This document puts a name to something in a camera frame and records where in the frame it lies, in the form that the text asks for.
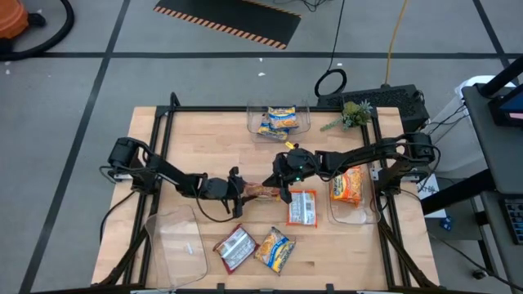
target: artificial plant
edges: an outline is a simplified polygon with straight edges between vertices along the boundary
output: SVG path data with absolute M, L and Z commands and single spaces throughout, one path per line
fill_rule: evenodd
M 370 120 L 370 110 L 373 107 L 367 100 L 361 102 L 359 105 L 349 101 L 343 105 L 342 115 L 333 122 L 320 128 L 320 131 L 326 131 L 343 123 L 343 131 L 349 127 L 359 127 L 366 125 Z

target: snack bag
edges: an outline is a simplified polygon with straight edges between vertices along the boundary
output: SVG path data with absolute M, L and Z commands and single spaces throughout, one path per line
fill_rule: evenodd
M 286 140 L 288 137 L 288 129 L 274 129 L 270 124 L 270 119 L 267 114 L 263 114 L 257 133 L 258 135 L 268 136 L 276 140 Z
M 313 225 L 318 227 L 316 191 L 291 191 L 293 201 L 288 205 L 287 225 Z
M 330 198 L 354 203 L 358 207 L 361 201 L 361 181 L 360 167 L 349 168 L 344 174 L 330 181 Z
M 290 241 L 278 229 L 272 227 L 261 246 L 254 253 L 254 258 L 260 260 L 277 274 L 281 273 L 296 242 Z
M 259 245 L 256 244 L 253 237 L 240 224 L 227 237 L 218 242 L 212 250 L 220 254 L 227 273 L 232 274 L 258 247 Z
M 296 107 L 269 107 L 269 119 L 273 129 L 299 127 L 296 117 Z

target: black hose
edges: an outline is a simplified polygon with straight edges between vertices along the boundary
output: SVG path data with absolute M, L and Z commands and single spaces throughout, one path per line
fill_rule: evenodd
M 45 41 L 44 43 L 33 47 L 31 49 L 20 51 L 20 52 L 11 52 L 7 54 L 0 54 L 0 61 L 15 61 L 15 60 L 23 60 L 26 58 L 34 57 L 39 54 L 42 54 L 43 52 L 53 48 L 56 44 L 58 44 L 61 40 L 67 36 L 67 34 L 71 31 L 74 25 L 74 11 L 71 7 L 71 4 L 68 0 L 60 0 L 65 8 L 65 13 L 67 14 L 67 18 L 65 19 L 64 25 L 61 27 L 61 29 L 55 33 L 54 36 L 52 36 L 49 40 Z

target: red snack package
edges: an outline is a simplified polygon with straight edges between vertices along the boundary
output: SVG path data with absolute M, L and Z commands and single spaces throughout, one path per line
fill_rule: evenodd
M 220 254 L 227 273 L 232 274 L 259 246 L 241 224 L 238 224 L 227 237 L 214 245 L 212 250 Z

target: clear plastic bin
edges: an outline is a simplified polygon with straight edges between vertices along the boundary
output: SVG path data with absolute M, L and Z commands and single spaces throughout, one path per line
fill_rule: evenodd
M 263 115 L 269 107 L 296 107 L 296 117 L 299 127 L 289 130 L 287 139 L 278 140 L 268 136 L 259 135 L 258 128 L 262 124 Z M 279 100 L 250 100 L 247 103 L 247 130 L 251 133 L 254 143 L 281 143 L 292 141 L 300 142 L 305 132 L 311 129 L 311 114 L 309 105 L 305 100 L 282 102 Z
M 343 201 L 333 201 L 330 198 L 329 185 L 325 185 L 325 193 L 327 195 L 327 215 L 329 222 L 332 224 L 349 224 L 349 225 L 364 225 L 376 224 L 381 218 L 378 212 L 375 196 L 374 185 L 370 176 L 371 164 L 363 164 L 361 168 L 361 201 L 360 205 L 356 207 L 353 203 L 345 203 Z
M 157 288 L 176 290 L 207 274 L 207 258 L 198 224 L 190 206 L 173 207 L 167 215 L 147 219 L 156 267 Z

